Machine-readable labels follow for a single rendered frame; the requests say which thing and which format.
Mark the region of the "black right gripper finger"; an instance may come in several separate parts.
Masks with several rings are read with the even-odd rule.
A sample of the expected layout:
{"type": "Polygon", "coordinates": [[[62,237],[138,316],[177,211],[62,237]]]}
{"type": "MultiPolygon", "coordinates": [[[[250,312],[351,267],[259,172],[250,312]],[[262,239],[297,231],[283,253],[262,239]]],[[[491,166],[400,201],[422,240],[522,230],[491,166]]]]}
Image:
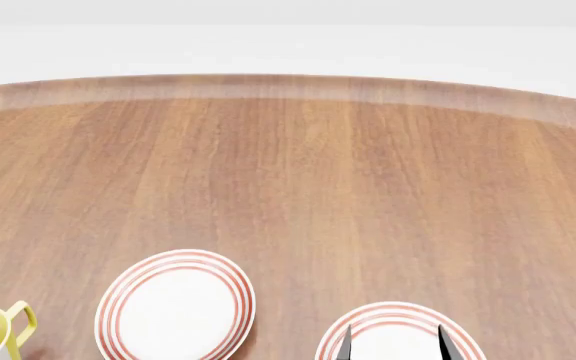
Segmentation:
{"type": "Polygon", "coordinates": [[[352,349],[352,326],[348,325],[344,333],[341,345],[336,355],[336,360],[351,360],[352,349]]]}
{"type": "Polygon", "coordinates": [[[462,360],[456,344],[450,338],[450,335],[444,326],[438,326],[438,339],[442,360],[462,360]]]}

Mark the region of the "white plate with red rings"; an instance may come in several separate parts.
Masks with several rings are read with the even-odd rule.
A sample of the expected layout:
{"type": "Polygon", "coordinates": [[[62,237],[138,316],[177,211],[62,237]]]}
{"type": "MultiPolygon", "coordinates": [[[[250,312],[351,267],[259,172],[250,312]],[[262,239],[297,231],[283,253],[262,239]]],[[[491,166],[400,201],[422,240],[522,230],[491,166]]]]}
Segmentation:
{"type": "Polygon", "coordinates": [[[95,341],[105,360],[228,360],[255,314],[253,285],[232,260],[199,249],[165,251],[108,287],[95,341]]]}
{"type": "Polygon", "coordinates": [[[443,327],[464,360],[487,360],[476,341],[444,314],[409,302],[375,302],[339,317],[321,338],[314,360],[336,360],[351,332],[351,360],[442,360],[443,327]]]}

